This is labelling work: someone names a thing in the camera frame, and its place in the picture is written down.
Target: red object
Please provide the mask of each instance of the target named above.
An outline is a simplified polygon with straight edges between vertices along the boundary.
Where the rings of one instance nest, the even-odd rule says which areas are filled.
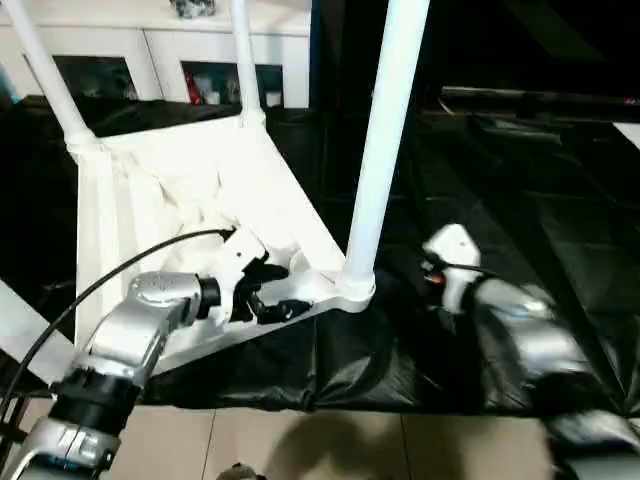
[[[202,105],[204,102],[202,101],[202,96],[200,95],[196,81],[193,78],[193,73],[184,72],[184,79],[187,82],[187,90],[189,91],[189,100],[191,100],[191,103]]]

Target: white cabinet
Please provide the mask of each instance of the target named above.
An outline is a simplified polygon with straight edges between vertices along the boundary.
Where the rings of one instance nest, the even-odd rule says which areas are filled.
[[[121,62],[140,100],[162,98],[144,32],[136,29],[92,27],[40,27],[48,51],[61,66],[69,65],[64,58],[95,58],[99,62]],[[42,95],[38,82],[24,56],[18,38],[10,26],[0,27],[0,63],[20,97]]]
[[[147,31],[156,72],[166,100],[188,102],[185,69],[191,62],[234,64],[233,35],[219,32]],[[251,36],[254,62],[282,67],[284,106],[309,105],[309,39],[287,35]]]
[[[84,64],[95,58],[126,66],[121,69],[141,100],[188,102],[185,69],[195,66],[206,76],[202,72],[207,69],[224,71],[235,63],[230,0],[217,0],[212,17],[193,20],[179,19],[169,0],[23,1],[31,7],[46,47],[58,57],[67,84],[79,69],[60,56]],[[247,0],[247,8],[258,80],[263,71],[271,78],[269,91],[262,93],[280,98],[285,107],[307,107],[311,0]],[[42,94],[1,7],[0,64],[18,96]]]

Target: white pole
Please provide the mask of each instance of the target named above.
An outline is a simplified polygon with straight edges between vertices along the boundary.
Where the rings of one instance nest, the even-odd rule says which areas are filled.
[[[429,0],[390,0],[373,92],[347,260],[340,275],[354,296],[375,287],[373,263],[389,199]]]
[[[81,135],[93,136],[82,120],[53,58],[45,50],[23,0],[4,0],[3,4],[27,53],[29,64],[64,131],[65,138],[68,140]]]
[[[236,44],[242,116],[245,123],[250,122],[253,118],[262,121],[264,113],[260,108],[258,79],[251,50],[251,32],[249,30],[249,16],[245,0],[231,0],[231,21]]]

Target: black plastic sheet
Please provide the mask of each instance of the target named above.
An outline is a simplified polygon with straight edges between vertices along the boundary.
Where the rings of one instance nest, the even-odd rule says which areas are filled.
[[[99,136],[235,113],[160,102],[85,100],[79,106]],[[366,115],[267,114],[275,144],[343,247],[366,125]],[[0,275],[34,304],[44,285],[73,277],[75,167],[50,111],[37,102],[2,117],[0,131],[11,174],[1,189],[3,224],[13,222],[6,230],[12,255],[3,256]],[[501,367],[500,359],[483,351],[471,319],[452,319],[425,304],[415,248],[456,222],[478,244],[483,266],[515,283],[539,285],[555,299],[594,372],[587,387],[593,391],[584,392],[594,399],[591,406],[637,414],[639,173],[640,153],[607,124],[413,117],[371,306],[355,315],[327,312],[160,375],[145,401],[187,408],[543,414],[526,385],[488,374]],[[29,264],[40,270],[25,270]],[[47,318],[57,313],[41,311]],[[551,382],[546,403],[560,394]]]

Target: floor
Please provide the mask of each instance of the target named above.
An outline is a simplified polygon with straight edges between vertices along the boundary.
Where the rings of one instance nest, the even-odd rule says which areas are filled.
[[[34,400],[29,429],[48,412]],[[269,480],[543,480],[542,430],[522,419],[138,407],[102,478],[216,480],[236,462]]]

